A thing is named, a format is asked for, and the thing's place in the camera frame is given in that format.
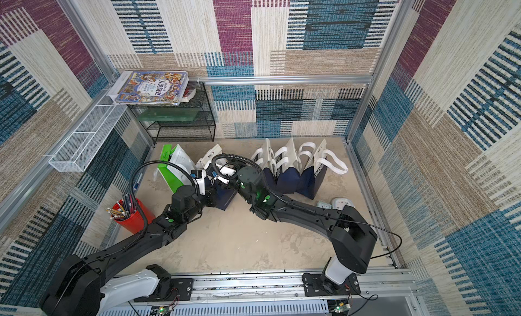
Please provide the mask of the green white takeout bag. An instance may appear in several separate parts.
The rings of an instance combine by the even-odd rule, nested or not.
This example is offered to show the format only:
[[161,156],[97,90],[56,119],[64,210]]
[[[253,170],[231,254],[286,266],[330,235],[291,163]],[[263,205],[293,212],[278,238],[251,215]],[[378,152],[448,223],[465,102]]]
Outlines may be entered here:
[[[194,162],[180,144],[176,146],[171,144],[163,145],[160,154],[160,161],[173,163],[182,168],[188,174],[195,169]],[[161,173],[161,176],[173,193],[175,193],[179,187],[191,184],[187,176],[170,165],[159,164],[157,170]]]

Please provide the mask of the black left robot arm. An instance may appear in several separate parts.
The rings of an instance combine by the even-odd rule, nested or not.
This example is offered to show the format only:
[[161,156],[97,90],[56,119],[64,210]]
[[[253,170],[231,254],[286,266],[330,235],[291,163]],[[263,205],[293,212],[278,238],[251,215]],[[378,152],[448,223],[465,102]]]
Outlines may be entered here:
[[117,274],[178,239],[206,206],[215,205],[214,194],[213,190],[200,194],[195,187],[183,185],[163,213],[137,234],[101,252],[64,259],[43,294],[40,309],[46,315],[99,315],[136,298],[175,300],[179,291],[170,274],[156,264],[135,275]]

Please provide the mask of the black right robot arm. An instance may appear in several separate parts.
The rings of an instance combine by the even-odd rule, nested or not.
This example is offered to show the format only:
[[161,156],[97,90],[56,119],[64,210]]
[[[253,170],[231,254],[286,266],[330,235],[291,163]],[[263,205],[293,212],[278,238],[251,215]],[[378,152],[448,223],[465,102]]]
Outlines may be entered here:
[[255,162],[236,154],[219,154],[211,166],[258,218],[297,225],[327,238],[335,251],[324,269],[328,281],[341,285],[353,273],[366,273],[378,236],[355,207],[324,209],[291,199],[268,183]]

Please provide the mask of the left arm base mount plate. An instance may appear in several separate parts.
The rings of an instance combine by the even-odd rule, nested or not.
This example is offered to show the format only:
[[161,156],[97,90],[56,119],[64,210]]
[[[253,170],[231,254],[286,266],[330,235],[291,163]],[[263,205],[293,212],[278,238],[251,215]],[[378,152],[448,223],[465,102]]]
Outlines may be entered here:
[[156,289],[148,296],[138,297],[133,302],[173,302],[191,300],[194,278],[161,279]]

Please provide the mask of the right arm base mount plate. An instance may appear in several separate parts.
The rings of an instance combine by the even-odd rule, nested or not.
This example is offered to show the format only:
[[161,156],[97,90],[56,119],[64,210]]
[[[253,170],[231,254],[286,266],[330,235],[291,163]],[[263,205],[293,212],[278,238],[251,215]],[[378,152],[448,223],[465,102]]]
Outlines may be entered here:
[[306,296],[351,296],[361,293],[357,274],[337,257],[331,258],[320,274],[301,276]]

